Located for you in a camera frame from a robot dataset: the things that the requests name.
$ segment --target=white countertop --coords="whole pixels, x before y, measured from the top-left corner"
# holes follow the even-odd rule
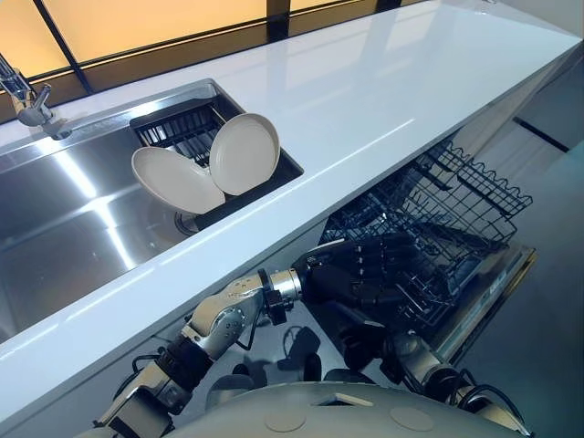
[[[0,345],[0,433],[579,41],[502,4],[429,1],[59,107],[76,118],[213,78],[274,122],[305,172]],[[0,127],[3,144],[27,134],[16,122]]]

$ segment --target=dishwasher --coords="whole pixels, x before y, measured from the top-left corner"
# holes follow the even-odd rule
[[[355,285],[374,284],[394,295],[363,304],[358,313],[394,332],[415,331],[454,363],[535,261],[533,249],[512,240],[513,217],[532,197],[457,148],[456,133],[331,214],[319,242],[396,233],[412,238],[415,266],[391,275],[368,272],[355,254]],[[342,349],[338,314],[354,311],[339,303],[310,310]]]

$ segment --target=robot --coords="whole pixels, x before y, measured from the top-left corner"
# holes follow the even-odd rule
[[[370,283],[355,282],[348,273],[362,274],[366,266],[387,276],[389,267],[407,265],[413,246],[404,235],[336,242],[306,253],[286,271],[269,275],[260,269],[235,280],[195,308],[160,357],[130,376],[95,427],[78,438],[534,436],[500,390],[476,384],[468,371],[459,372],[442,360],[415,333],[395,334],[370,320],[342,333],[347,370],[321,381],[318,357],[312,357],[305,381],[298,383],[253,389],[244,372],[225,376],[208,395],[212,408],[174,430],[172,415],[181,413],[228,348],[235,343],[249,348],[239,341],[247,328],[251,346],[260,317],[283,324],[298,300],[359,308],[364,301],[390,299],[376,287],[371,293]],[[381,371],[390,381],[402,382],[408,390],[382,388],[360,374],[374,358],[381,359]]]

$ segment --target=black dish rack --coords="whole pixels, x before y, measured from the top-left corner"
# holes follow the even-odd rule
[[[138,117],[130,126],[143,146],[155,146],[176,151],[193,159],[201,167],[208,167],[211,145],[221,127],[233,117],[242,114],[222,92],[208,99],[190,99]],[[205,214],[196,216],[176,213],[174,223],[185,235],[193,235],[223,219],[303,173],[290,156],[280,150],[276,170],[270,179],[238,196],[225,194],[225,203]]]
[[[325,244],[396,232],[413,237],[421,265],[416,272],[400,272],[399,284],[384,286],[404,294],[391,318],[420,332],[456,305],[481,262],[505,248],[516,232],[513,216],[533,203],[455,148],[454,136],[337,210],[320,240]]]

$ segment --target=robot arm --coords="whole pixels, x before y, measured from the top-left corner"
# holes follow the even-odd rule
[[[95,423],[100,436],[159,438],[172,428],[169,415],[179,414],[213,362],[237,342],[262,313],[272,323],[286,322],[286,310],[300,299],[294,269],[271,276],[261,269],[240,278],[219,294],[204,299],[163,354],[141,370]]]
[[[307,302],[336,301],[348,308],[377,306],[388,300],[404,299],[396,296],[396,291],[371,287],[367,280],[387,277],[395,270],[419,265],[415,255],[411,238],[388,235],[382,241],[369,239],[323,246],[298,259],[295,269],[271,276],[260,270],[256,275],[232,282],[219,294],[199,304],[162,355],[132,376],[108,411],[96,422],[96,429],[78,438],[163,436],[172,429],[170,414],[176,415],[183,410],[193,389],[214,361],[238,342],[247,327],[251,327],[251,344],[260,315],[268,315],[274,325],[284,323],[286,310],[301,298]],[[360,321],[341,337],[346,346],[345,363],[352,370],[360,370],[372,359],[381,358],[384,374],[395,383],[403,381],[411,392],[422,396],[420,403],[428,404],[428,399],[434,399],[498,422],[508,431],[532,436],[513,404],[501,397],[501,392],[497,393],[498,390],[489,385],[475,385],[470,377],[469,381],[464,372],[443,361],[415,334],[393,336],[381,324]],[[306,385],[301,388],[308,391]],[[509,409],[485,396],[485,391],[499,395]],[[407,398],[402,392],[388,393],[388,396]],[[455,416],[456,411],[459,410],[453,407],[441,411],[440,415],[444,418]],[[478,431],[487,425],[476,423],[475,427]]]

